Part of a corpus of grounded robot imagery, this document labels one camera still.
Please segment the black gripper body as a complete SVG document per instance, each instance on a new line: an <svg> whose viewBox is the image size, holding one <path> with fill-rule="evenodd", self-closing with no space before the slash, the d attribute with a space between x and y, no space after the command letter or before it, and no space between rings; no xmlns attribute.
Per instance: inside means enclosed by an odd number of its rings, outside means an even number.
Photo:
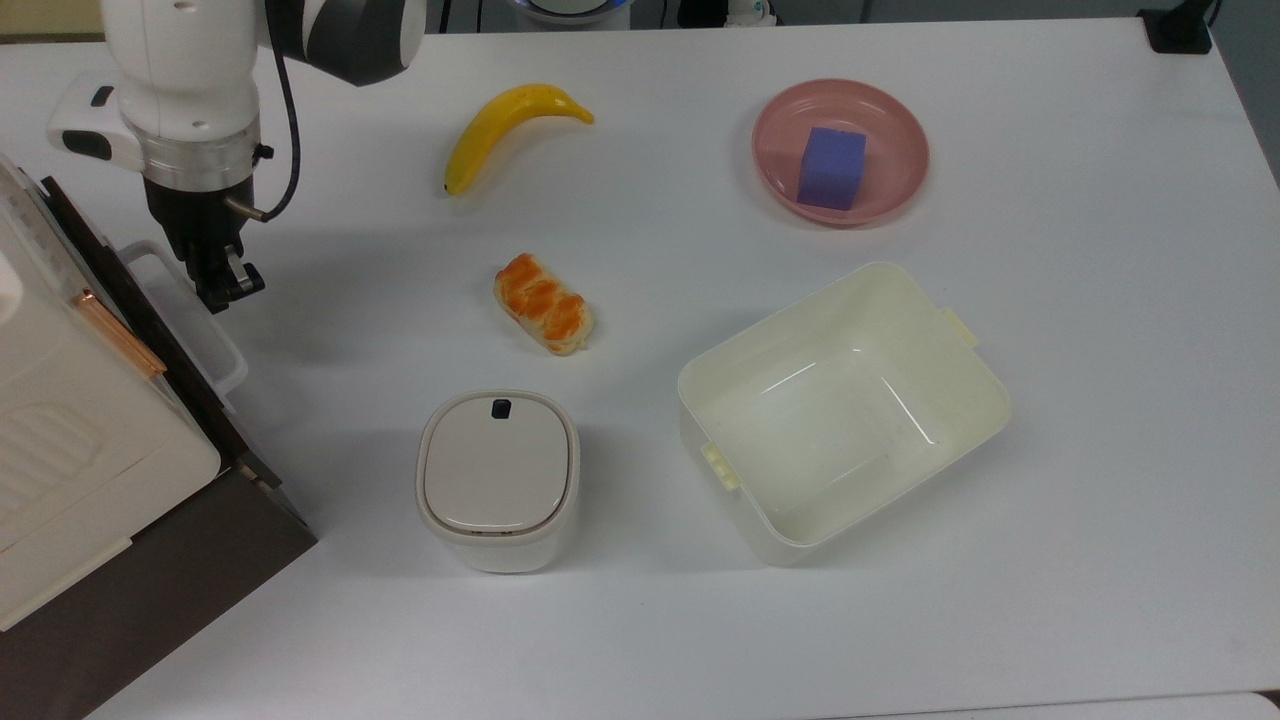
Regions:
<svg viewBox="0 0 1280 720"><path fill-rule="evenodd" d="M147 208L163 228L175 258L184 263L193 281L227 275L224 249L243 256L241 231L247 218L227 204L229 199L251 205L253 179L246 178L224 190L192 192L143 179Z"/></svg>

